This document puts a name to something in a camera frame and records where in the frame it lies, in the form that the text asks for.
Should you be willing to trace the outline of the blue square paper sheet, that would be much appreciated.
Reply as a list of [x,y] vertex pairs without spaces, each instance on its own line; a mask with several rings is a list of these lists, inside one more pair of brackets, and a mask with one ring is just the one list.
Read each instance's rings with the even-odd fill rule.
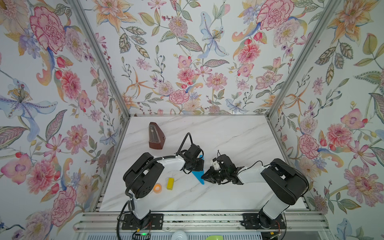
[[197,180],[204,185],[204,180],[202,176],[204,174],[204,155],[200,155],[195,162],[193,163],[192,174],[197,178]]

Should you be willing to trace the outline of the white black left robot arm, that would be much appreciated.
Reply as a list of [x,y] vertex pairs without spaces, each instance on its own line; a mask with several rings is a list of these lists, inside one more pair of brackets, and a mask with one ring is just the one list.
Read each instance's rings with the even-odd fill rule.
[[183,171],[185,174],[200,172],[204,168],[203,157],[204,151],[195,144],[191,144],[187,150],[164,157],[143,153],[123,176],[131,214],[138,220],[150,214],[149,205],[144,202],[144,198],[153,190],[165,169]]

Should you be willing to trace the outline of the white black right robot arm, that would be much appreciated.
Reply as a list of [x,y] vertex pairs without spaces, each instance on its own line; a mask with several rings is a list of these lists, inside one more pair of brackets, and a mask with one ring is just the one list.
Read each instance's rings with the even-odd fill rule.
[[236,167],[229,156],[220,155],[211,161],[201,179],[217,185],[268,184],[274,194],[259,211],[259,218],[266,221],[276,220],[309,190],[304,175],[281,159],[266,165],[256,161],[250,167]]

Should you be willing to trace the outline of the yellow cylinder block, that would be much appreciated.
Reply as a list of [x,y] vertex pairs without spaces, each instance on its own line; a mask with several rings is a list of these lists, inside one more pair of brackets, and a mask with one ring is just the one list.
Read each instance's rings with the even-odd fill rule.
[[175,182],[174,178],[168,178],[167,190],[170,190],[170,191],[173,190],[174,182]]

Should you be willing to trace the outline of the brown wooden metronome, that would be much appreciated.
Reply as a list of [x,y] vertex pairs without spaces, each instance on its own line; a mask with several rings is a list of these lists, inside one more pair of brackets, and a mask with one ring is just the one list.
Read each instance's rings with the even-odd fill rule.
[[163,131],[155,122],[149,123],[149,147],[155,150],[162,150],[166,137]]

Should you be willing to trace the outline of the orange tape roll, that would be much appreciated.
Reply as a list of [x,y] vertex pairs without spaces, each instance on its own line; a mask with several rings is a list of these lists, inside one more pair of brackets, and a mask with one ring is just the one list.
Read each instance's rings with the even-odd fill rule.
[[153,188],[154,193],[159,194],[162,192],[162,185],[160,183],[156,183]]

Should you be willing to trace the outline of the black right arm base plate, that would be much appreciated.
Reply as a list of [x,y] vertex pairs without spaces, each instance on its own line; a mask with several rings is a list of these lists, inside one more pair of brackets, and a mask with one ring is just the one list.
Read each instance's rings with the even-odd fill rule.
[[246,230],[285,230],[286,221],[282,214],[276,219],[270,219],[265,214],[258,213],[245,213],[242,214],[243,219],[240,221],[241,225]]

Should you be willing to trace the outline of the green object below rail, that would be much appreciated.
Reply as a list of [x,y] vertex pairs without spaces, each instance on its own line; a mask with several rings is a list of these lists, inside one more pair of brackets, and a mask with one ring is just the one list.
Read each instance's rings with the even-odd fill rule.
[[224,237],[221,235],[212,235],[208,236],[206,240],[224,240]]

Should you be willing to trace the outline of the white round object below rail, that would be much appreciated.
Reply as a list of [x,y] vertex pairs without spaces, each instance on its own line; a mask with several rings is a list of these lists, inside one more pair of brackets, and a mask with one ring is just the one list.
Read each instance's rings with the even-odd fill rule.
[[176,231],[172,234],[171,240],[188,240],[188,236],[184,231]]

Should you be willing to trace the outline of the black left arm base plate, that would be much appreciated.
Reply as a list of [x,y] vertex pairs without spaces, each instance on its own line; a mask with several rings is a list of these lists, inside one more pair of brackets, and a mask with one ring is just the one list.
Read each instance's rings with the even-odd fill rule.
[[164,214],[149,213],[142,220],[134,214],[125,214],[122,220],[122,230],[162,230]]

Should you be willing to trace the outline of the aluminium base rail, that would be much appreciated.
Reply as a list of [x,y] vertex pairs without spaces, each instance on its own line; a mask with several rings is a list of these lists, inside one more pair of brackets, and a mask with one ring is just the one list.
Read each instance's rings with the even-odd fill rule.
[[[185,230],[187,232],[223,231],[240,232],[246,228],[241,224],[244,212],[162,212],[162,232]],[[115,232],[118,212],[91,212],[81,215],[74,225],[80,232]],[[327,232],[329,225],[325,217],[316,211],[286,211],[280,223],[280,230],[289,232]]]

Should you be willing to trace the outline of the aluminium frame corner post right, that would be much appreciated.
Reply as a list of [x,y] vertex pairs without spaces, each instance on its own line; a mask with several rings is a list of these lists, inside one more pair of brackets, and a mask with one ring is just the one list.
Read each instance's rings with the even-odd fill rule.
[[297,74],[299,73],[302,66],[305,64],[306,60],[308,59],[311,51],[315,48],[315,45],[317,44],[319,37],[321,36],[323,31],[326,29],[326,25],[328,21],[330,21],[331,17],[335,12],[335,8],[337,8],[338,5],[339,3],[336,0],[331,0],[327,2],[323,10],[323,13],[320,15],[320,18],[313,29],[312,36],[308,39],[303,50],[300,52],[297,62],[292,67],[292,70],[290,71],[286,81],[284,82],[283,87],[281,88],[279,94],[277,95],[277,98],[275,99],[272,107],[270,108],[268,114],[266,115],[267,120],[271,120],[272,117],[278,112],[279,106],[284,100]]

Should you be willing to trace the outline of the aluminium frame corner post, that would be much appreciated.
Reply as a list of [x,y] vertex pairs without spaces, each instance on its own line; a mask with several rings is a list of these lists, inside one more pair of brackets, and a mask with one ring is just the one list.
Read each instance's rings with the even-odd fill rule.
[[327,2],[323,10],[323,13],[320,15],[320,18],[313,29],[312,36],[308,39],[303,50],[300,52],[297,62],[292,67],[292,70],[290,71],[286,81],[284,82],[283,87],[281,88],[279,94],[277,95],[277,98],[275,99],[272,107],[270,108],[268,114],[266,115],[267,120],[271,120],[272,117],[278,112],[279,106],[284,100],[297,74],[299,73],[302,66],[305,64],[306,60],[308,59],[311,51],[315,48],[315,45],[317,44],[319,37],[321,36],[323,31],[326,29],[326,25],[328,21],[330,21],[331,17],[335,12],[335,8],[337,8],[338,5],[339,3],[336,0],[331,0]]
[[95,59],[97,60],[97,63],[100,65],[100,68],[102,69],[103,73],[106,76],[107,82],[110,84],[110,87],[112,89],[113,94],[116,97],[116,100],[118,102],[118,106],[122,112],[122,114],[130,120],[131,115],[129,113],[129,110],[126,107],[126,104],[123,100],[123,97],[119,91],[119,88],[117,86],[117,83],[114,79],[113,73],[108,65],[107,60],[104,57],[103,51],[99,45],[99,42],[96,38],[96,35],[88,21],[88,18],[85,14],[85,10],[82,8],[82,5],[80,1],[74,1],[69,0],[69,5],[71,6],[77,20],[80,22],[80,26],[83,27],[85,31],[86,38],[89,41],[89,44],[92,48],[92,50],[95,53]]

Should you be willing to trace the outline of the aluminium frame corner post left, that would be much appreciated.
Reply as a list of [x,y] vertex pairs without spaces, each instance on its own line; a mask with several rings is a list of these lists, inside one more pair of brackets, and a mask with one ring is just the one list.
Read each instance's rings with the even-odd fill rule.
[[122,114],[130,120],[131,115],[129,113],[129,110],[126,107],[126,104],[123,100],[123,97],[119,91],[119,88],[117,86],[117,83],[114,79],[113,73],[108,65],[107,60],[104,57],[103,51],[99,45],[99,42],[96,38],[96,35],[88,21],[88,18],[85,14],[85,10],[82,8],[82,5],[80,1],[74,1],[69,0],[69,5],[71,6],[77,20],[80,22],[80,26],[83,27],[85,31],[86,38],[89,41],[89,44],[92,48],[92,50],[95,53],[95,59],[97,60],[97,63],[100,65],[100,68],[102,69],[103,73],[106,76],[107,82],[110,84],[110,87],[112,89],[113,94],[116,97],[116,100],[118,102],[118,106],[122,112]]

